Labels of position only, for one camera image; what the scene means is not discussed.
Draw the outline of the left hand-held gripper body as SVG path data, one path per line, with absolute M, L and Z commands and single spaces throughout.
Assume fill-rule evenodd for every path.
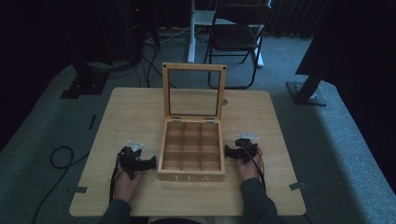
M 124 147 L 119 153 L 120 167 L 132 180 L 134 180 L 135 171 L 146 170 L 145 163 L 140 160 L 143 146 L 143 144 L 130 140 L 128 146 Z

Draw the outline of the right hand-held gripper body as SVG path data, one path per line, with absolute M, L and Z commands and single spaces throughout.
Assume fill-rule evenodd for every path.
M 243 160 L 244 163 L 251 161 L 257 154 L 257 144 L 253 140 L 258 140 L 259 136 L 254 133 L 239 133 L 234 141 L 237 146 L 236 158 Z

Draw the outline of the wooden tea box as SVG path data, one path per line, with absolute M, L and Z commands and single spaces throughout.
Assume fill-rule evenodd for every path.
M 221 116 L 227 67 L 221 64 L 163 64 L 161 181 L 221 182 L 225 176 Z M 214 90 L 173 89 L 181 75 L 215 73 Z

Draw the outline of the person's right hand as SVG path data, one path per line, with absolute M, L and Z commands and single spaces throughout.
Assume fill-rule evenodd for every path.
M 257 147 L 257 154 L 252 161 L 244 163 L 242 160 L 237 160 L 235 164 L 243 180 L 262 178 L 262 149 Z

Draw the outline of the person's left hand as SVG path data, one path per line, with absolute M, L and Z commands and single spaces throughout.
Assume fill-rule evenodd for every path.
M 129 203 L 134 197 L 134 194 L 136 193 L 145 174 L 145 172 L 139 171 L 135 174 L 134 179 L 131 179 L 129 175 L 120 168 L 117 171 L 115 178 L 113 198 L 115 200 L 122 200 Z

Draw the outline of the black stand base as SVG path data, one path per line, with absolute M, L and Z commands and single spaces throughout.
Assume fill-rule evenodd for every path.
M 101 95 L 109 73 L 96 71 L 86 63 L 72 63 L 77 75 L 62 99 L 77 99 L 80 95 Z
M 326 106 L 326 102 L 318 90 L 321 76 L 309 76 L 305 82 L 288 81 L 286 86 L 296 105 Z

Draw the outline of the black folding chair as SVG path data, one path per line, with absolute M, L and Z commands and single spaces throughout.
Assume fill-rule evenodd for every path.
M 194 63 L 195 62 L 195 50 L 196 50 L 196 38 L 195 38 L 195 34 L 196 34 L 196 30 L 195 27 L 197 25 L 203 25 L 203 26 L 208 26 L 211 30 L 211 23 L 212 23 L 212 19 L 214 17 L 214 14 L 216 12 L 216 10 L 220 7 L 224 7 L 224 6 L 228 6 L 231 4 L 247 4 L 247 5 L 254 5 L 254 4 L 269 4 L 267 2 L 234 2 L 234 3 L 228 3 L 225 4 L 223 6 L 219 6 L 217 7 L 214 11 L 207 11 L 207 10 L 196 10 L 195 9 L 195 4 L 194 4 L 195 0 L 191 0 L 191 33 L 190 33 L 190 46 L 189 46 L 189 54 L 188 54 L 188 62 L 189 63 Z M 243 56 L 246 54 L 244 51 L 237 51 L 234 52 L 232 51 L 233 54 L 238 54 L 238 56 Z M 255 50 L 253 53 L 250 53 L 254 55 L 254 59 L 255 56 L 257 55 L 257 50 Z M 259 61 L 258 61 L 258 66 L 262 66 L 262 60 L 261 60 L 261 54 L 259 55 Z
M 228 51 L 244 51 L 243 63 L 250 53 L 257 50 L 253 61 L 250 82 L 244 86 L 226 87 L 226 90 L 246 90 L 255 80 L 259 55 L 261 53 L 263 31 L 273 17 L 269 4 L 231 4 L 216 10 L 211 23 L 211 30 L 205 52 L 204 63 L 212 63 L 214 57 L 238 57 L 227 54 Z

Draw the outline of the dark curtain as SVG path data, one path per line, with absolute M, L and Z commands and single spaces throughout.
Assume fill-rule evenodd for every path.
M 396 193 L 396 0 L 272 0 L 272 35 L 312 39 L 296 73 L 333 84 Z

